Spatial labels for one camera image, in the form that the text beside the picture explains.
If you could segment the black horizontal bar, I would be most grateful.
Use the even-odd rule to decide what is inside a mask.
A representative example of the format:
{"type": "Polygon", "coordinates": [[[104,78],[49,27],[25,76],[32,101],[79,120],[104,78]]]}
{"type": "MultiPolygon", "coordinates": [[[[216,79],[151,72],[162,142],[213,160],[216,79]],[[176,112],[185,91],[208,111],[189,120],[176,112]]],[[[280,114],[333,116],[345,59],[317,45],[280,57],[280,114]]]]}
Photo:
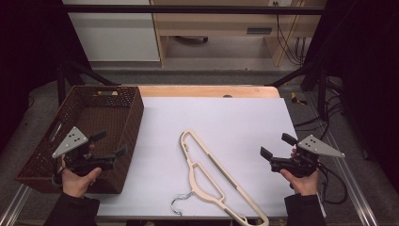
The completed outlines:
{"type": "Polygon", "coordinates": [[[228,6],[139,6],[139,5],[63,5],[67,12],[79,13],[194,13],[322,15],[324,8],[228,7],[228,6]]]}

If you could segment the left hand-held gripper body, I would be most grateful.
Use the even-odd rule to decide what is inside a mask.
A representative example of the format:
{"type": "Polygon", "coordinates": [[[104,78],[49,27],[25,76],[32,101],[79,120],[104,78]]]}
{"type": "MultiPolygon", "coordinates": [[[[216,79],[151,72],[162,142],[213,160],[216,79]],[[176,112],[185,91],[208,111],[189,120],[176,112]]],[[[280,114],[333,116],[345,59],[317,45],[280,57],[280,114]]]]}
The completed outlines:
{"type": "Polygon", "coordinates": [[[113,169],[116,156],[114,154],[96,156],[90,149],[95,143],[89,139],[90,137],[85,136],[78,127],[74,126],[52,153],[52,157],[54,159],[62,157],[65,166],[79,176],[85,176],[95,168],[113,169]]]}

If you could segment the aluminium rail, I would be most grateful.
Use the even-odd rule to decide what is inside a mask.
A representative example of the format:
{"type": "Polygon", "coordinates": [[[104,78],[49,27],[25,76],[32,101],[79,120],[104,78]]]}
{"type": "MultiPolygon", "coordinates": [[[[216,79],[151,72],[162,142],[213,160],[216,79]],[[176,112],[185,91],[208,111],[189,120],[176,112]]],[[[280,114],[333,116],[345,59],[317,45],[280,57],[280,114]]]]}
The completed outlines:
{"type": "MultiPolygon", "coordinates": [[[[317,101],[314,97],[308,97],[308,98],[311,110],[313,111],[314,114],[316,114],[317,101]]],[[[323,131],[326,132],[325,142],[331,145],[333,148],[339,149],[339,146],[335,138],[331,134],[331,132],[328,132],[327,129],[323,129],[323,131]]],[[[338,172],[342,176],[343,181],[347,185],[348,195],[359,216],[361,224],[363,226],[379,226],[375,214],[372,208],[370,207],[369,203],[367,202],[355,175],[347,165],[346,160],[343,158],[335,157],[333,158],[333,162],[335,163],[338,172]]]]}
{"type": "Polygon", "coordinates": [[[0,226],[14,226],[31,191],[32,189],[29,186],[20,185],[12,201],[0,217],[0,226]]]}

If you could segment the yellow and black tool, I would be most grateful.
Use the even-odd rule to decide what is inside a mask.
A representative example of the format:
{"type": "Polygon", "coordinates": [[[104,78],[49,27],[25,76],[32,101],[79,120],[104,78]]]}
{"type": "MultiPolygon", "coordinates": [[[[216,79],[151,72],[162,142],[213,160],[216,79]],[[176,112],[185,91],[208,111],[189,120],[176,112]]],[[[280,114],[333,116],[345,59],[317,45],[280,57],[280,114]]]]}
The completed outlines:
{"type": "Polygon", "coordinates": [[[295,93],[295,92],[291,92],[291,100],[292,100],[292,103],[295,103],[295,104],[299,104],[299,105],[308,105],[308,102],[307,102],[307,101],[299,100],[299,99],[296,97],[296,93],[295,93]]]}

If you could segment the black metal stand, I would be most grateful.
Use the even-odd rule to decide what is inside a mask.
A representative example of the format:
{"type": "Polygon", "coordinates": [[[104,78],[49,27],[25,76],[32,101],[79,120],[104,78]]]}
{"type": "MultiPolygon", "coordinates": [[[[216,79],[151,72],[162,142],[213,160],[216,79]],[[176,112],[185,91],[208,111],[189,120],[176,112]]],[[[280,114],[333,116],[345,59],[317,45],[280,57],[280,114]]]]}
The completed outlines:
{"type": "Polygon", "coordinates": [[[81,77],[82,74],[91,77],[105,86],[117,85],[117,83],[95,73],[90,67],[86,67],[76,61],[65,61],[56,70],[57,97],[59,105],[62,105],[67,95],[66,83],[69,83],[71,86],[85,85],[85,82],[81,77]]]}
{"type": "Polygon", "coordinates": [[[327,120],[327,104],[326,104],[326,91],[327,91],[327,71],[325,70],[322,62],[311,61],[306,63],[299,69],[285,75],[281,79],[268,84],[268,87],[278,88],[288,81],[304,75],[300,84],[303,91],[310,91],[318,85],[317,89],[317,113],[323,121],[327,120]]]}

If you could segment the person's right hand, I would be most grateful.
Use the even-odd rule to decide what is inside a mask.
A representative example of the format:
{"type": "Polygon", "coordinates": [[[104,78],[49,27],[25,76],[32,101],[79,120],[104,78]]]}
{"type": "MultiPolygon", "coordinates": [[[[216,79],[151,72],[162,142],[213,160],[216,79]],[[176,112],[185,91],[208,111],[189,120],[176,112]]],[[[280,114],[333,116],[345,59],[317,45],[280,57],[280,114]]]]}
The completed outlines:
{"type": "Polygon", "coordinates": [[[287,169],[281,169],[279,173],[292,185],[296,194],[310,196],[317,194],[318,171],[308,177],[297,178],[287,169]]]}

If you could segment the white cabinet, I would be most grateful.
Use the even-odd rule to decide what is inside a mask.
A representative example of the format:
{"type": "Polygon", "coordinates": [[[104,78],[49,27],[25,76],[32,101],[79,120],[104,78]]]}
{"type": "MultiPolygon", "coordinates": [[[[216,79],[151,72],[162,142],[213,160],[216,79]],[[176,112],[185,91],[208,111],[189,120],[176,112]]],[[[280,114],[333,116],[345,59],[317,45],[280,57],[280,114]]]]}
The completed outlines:
{"type": "Polygon", "coordinates": [[[90,62],[159,61],[150,13],[70,13],[90,62]]]}

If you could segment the light wooden desk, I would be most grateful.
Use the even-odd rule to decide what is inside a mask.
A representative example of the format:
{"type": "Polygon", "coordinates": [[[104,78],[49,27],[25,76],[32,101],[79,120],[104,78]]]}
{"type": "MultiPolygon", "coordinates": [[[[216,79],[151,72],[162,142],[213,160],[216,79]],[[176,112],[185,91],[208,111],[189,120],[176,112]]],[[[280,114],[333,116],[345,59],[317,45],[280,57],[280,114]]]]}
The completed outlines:
{"type": "MultiPolygon", "coordinates": [[[[327,0],[150,0],[153,6],[228,6],[322,8],[327,0]]],[[[265,40],[272,61],[280,66],[295,37],[310,39],[320,20],[318,15],[187,14],[155,13],[160,37],[258,36],[265,40]]]]}

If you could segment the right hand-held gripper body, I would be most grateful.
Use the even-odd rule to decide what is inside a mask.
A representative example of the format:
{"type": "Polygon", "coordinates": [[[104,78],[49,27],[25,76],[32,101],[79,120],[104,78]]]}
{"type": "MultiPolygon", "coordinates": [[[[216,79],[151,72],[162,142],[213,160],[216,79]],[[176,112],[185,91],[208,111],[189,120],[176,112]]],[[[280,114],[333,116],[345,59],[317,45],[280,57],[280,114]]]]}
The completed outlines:
{"type": "Polygon", "coordinates": [[[327,145],[322,140],[309,135],[295,145],[296,157],[272,157],[270,166],[273,172],[281,169],[290,171],[295,177],[307,177],[313,174],[318,166],[320,155],[344,158],[345,154],[327,145]]]}

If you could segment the person's left hand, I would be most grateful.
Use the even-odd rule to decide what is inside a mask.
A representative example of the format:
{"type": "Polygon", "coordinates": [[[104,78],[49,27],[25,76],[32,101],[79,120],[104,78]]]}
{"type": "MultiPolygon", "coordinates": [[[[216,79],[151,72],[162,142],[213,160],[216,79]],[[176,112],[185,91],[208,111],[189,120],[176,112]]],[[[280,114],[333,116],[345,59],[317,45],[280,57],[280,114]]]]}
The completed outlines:
{"type": "Polygon", "coordinates": [[[62,191],[75,198],[83,198],[90,186],[92,186],[102,172],[101,168],[93,169],[85,176],[79,176],[70,171],[65,165],[60,172],[62,179],[62,191]]]}

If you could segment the dark curtain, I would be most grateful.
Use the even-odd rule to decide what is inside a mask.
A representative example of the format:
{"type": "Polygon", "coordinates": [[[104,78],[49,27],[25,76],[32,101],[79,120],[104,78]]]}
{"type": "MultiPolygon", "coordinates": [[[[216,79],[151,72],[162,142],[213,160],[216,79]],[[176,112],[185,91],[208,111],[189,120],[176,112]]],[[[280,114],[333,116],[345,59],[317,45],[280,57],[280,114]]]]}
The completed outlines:
{"type": "Polygon", "coordinates": [[[66,62],[88,58],[62,0],[0,0],[0,152],[28,108],[31,90],[66,62]]]}
{"type": "Polygon", "coordinates": [[[308,59],[324,57],[367,151],[399,192],[399,0],[327,0],[308,59]]]}

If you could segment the white table sheet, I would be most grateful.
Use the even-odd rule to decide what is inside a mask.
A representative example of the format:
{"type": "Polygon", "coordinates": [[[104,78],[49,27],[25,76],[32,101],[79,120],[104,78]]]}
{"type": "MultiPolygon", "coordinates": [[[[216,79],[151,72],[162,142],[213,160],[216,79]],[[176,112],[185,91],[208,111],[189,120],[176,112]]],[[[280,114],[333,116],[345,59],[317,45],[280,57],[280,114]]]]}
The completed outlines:
{"type": "Polygon", "coordinates": [[[287,157],[283,133],[295,130],[281,98],[151,98],[144,100],[127,179],[119,195],[100,196],[104,218],[225,218],[193,194],[189,180],[224,199],[235,213],[255,212],[242,187],[269,218],[286,214],[288,182],[260,155],[287,157]]]}

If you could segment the brown woven plastic basket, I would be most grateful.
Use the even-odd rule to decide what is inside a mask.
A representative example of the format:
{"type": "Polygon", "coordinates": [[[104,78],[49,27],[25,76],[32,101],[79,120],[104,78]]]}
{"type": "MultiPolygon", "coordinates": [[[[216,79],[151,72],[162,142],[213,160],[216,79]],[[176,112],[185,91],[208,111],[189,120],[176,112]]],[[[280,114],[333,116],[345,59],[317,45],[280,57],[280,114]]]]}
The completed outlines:
{"type": "Polygon", "coordinates": [[[57,193],[57,172],[65,165],[52,153],[76,126],[90,137],[105,130],[106,137],[90,146],[96,156],[114,154],[126,145],[128,151],[116,156],[112,170],[102,170],[90,193],[120,194],[136,146],[144,105],[137,87],[74,86],[58,109],[51,125],[16,180],[41,193],[57,193]]]}

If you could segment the dark chair base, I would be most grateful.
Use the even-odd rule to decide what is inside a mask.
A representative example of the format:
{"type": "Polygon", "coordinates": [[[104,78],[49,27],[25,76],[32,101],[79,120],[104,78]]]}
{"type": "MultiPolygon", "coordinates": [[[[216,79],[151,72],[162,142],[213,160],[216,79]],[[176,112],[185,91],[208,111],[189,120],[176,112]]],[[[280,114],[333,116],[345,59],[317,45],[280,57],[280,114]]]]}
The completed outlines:
{"type": "Polygon", "coordinates": [[[177,42],[186,43],[186,44],[206,43],[209,40],[208,37],[183,37],[183,36],[175,36],[174,39],[177,42]]]}

